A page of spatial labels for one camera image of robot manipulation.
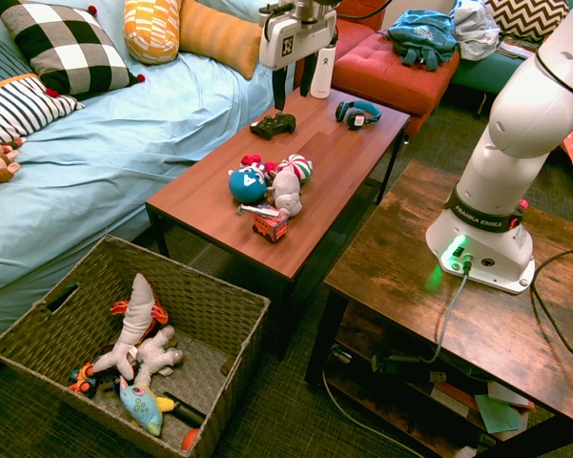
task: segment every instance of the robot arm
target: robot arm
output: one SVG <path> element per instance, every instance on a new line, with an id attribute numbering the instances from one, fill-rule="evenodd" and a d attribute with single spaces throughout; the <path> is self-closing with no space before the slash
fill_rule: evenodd
<path id="1" fill-rule="evenodd" d="M 307 95 L 316 69 L 317 52 L 333 39 L 339 0 L 279 0 L 259 10 L 263 28 L 260 63 L 274 71 L 276 108 L 284 108 L 286 68 L 305 58 L 301 94 Z"/>
<path id="2" fill-rule="evenodd" d="M 496 98 L 460 182 L 426 241 L 443 270 L 521 292 L 534 275 L 520 201 L 549 153 L 573 131 L 573 10 Z"/>

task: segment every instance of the blue headphones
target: blue headphones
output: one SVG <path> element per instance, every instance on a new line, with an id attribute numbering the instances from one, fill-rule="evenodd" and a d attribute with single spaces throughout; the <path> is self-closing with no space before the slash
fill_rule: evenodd
<path id="1" fill-rule="evenodd" d="M 362 129 L 367 124 L 375 124 L 381 118 L 381 111 L 375 105 L 369 102 L 341 102 L 335 112 L 338 122 L 341 122 L 350 108 L 359 108 L 352 110 L 347 115 L 347 126 L 352 131 Z M 364 112 L 368 112 L 372 117 L 367 117 Z"/>

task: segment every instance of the carpet floor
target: carpet floor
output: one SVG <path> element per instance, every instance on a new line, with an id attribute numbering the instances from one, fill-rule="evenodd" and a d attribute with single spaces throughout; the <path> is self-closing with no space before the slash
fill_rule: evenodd
<path id="1" fill-rule="evenodd" d="M 478 97 L 464 88 L 450 88 L 420 133 L 401 150 L 389 185 L 412 158 L 461 174 L 487 123 L 487 113 L 478 120 L 472 116 Z M 386 165 L 387 160 L 382 161 L 374 175 L 380 177 Z M 573 221 L 572 196 L 573 165 L 566 154 L 555 152 L 526 197 L 531 205 Z M 192 261 L 200 270 L 217 272 L 228 279 L 238 275 L 228 255 L 214 248 L 207 251 L 202 240 L 180 229 L 170 228 L 167 241 L 176 260 Z M 136 242 L 156 250 L 148 235 Z M 282 362 L 271 352 L 262 354 L 256 377 L 222 434 L 215 458 L 415 456 L 351 423 L 322 388 L 310 387 L 303 380 L 326 296 L 327 290 L 322 285 L 313 291 Z M 389 426 L 344 400 L 341 402 L 359 421 L 403 440 Z M 548 412 L 539 409 L 530 423 L 533 425 L 548 416 Z M 109 429 L 0 364 L 0 457 L 74 456 L 143 458 L 151 455 L 115 437 Z M 544 456 L 573 457 L 573 444 Z"/>

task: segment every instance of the white water bottle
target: white water bottle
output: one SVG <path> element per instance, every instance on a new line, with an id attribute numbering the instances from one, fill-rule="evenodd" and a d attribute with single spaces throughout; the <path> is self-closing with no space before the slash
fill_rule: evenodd
<path id="1" fill-rule="evenodd" d="M 331 42 L 326 48 L 317 53 L 316 71 L 312 78 L 309 94 L 315 98 L 326 98 L 331 92 L 333 68 L 335 67 L 335 53 L 337 47 Z"/>

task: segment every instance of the orange pillow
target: orange pillow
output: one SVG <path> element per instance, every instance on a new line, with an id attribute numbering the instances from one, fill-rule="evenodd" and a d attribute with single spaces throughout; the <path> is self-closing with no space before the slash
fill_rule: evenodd
<path id="1" fill-rule="evenodd" d="M 195 0 L 180 8 L 180 50 L 217 60 L 252 78 L 260 52 L 261 28 Z"/>
<path id="2" fill-rule="evenodd" d="M 125 44 L 144 64 L 164 64 L 178 55 L 182 0 L 126 0 Z"/>

